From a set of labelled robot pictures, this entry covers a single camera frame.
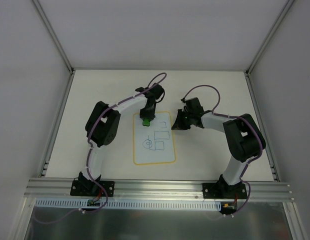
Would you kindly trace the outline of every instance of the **white table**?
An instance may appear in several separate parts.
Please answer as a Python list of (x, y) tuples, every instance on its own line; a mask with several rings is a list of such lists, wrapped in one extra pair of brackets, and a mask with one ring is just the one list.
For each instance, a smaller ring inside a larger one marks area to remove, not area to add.
[[(75, 178), (85, 166), (89, 145), (85, 125), (98, 101), (116, 103), (131, 96), (138, 87), (146, 87), (160, 70), (77, 70), (51, 154), (46, 177)], [(243, 72), (166, 71), (162, 82), (164, 100), (157, 111), (171, 113), (175, 121), (181, 98), (200, 84), (215, 86), (221, 94), (217, 113), (251, 114), (257, 123)], [(205, 110), (212, 109), (218, 98), (213, 89), (197, 88), (189, 98), (198, 97)], [(176, 161), (170, 164), (135, 165), (133, 163), (133, 114), (122, 116), (117, 136), (108, 146), (102, 164), (105, 179), (139, 180), (217, 180), (226, 169), (230, 151), (225, 134), (192, 126), (173, 131)], [(266, 153), (253, 162), (245, 173), (247, 181), (273, 181)]]

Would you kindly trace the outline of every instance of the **orange edge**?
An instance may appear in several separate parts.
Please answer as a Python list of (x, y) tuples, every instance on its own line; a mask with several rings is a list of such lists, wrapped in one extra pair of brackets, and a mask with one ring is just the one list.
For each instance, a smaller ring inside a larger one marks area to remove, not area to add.
[[(172, 126), (172, 116), (169, 111), (157, 111), (155, 112), (156, 114), (162, 114), (162, 113), (168, 113), (169, 114), (169, 120), (170, 120), (170, 125)], [(173, 136), (173, 147), (174, 147), (174, 156), (175, 160), (174, 161), (163, 161), (163, 162), (154, 162), (154, 163), (136, 163), (135, 162), (135, 133), (134, 133), (134, 126), (135, 126), (135, 115), (139, 113), (135, 113), (133, 115), (133, 163), (136, 166), (141, 166), (141, 165), (157, 165), (157, 164), (173, 164), (176, 162), (176, 150), (175, 150), (175, 139), (174, 139), (174, 133), (171, 131), (171, 135)]]

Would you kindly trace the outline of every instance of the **green object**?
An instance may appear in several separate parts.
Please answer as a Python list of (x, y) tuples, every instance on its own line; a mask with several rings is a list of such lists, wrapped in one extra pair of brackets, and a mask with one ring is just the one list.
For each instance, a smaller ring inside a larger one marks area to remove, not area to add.
[(148, 118), (145, 118), (143, 121), (143, 126), (149, 127), (151, 125), (151, 121)]

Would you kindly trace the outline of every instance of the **drawn circle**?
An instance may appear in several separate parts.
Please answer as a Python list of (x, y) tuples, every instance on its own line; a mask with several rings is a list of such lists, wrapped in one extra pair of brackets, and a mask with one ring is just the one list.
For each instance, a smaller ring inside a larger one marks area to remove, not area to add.
[(143, 142), (143, 147), (146, 149), (150, 149), (153, 146), (153, 143), (151, 140), (147, 139)]

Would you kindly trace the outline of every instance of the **white wall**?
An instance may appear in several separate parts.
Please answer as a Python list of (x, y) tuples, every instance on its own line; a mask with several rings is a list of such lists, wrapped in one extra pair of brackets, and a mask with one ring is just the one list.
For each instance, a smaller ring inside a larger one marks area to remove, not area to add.
[(44, 152), (68, 71), (29, 0), (0, 0), (0, 240)]
[(287, 0), (40, 0), (73, 67), (246, 70)]
[(310, 0), (298, 0), (251, 77), (262, 118), (310, 239)]

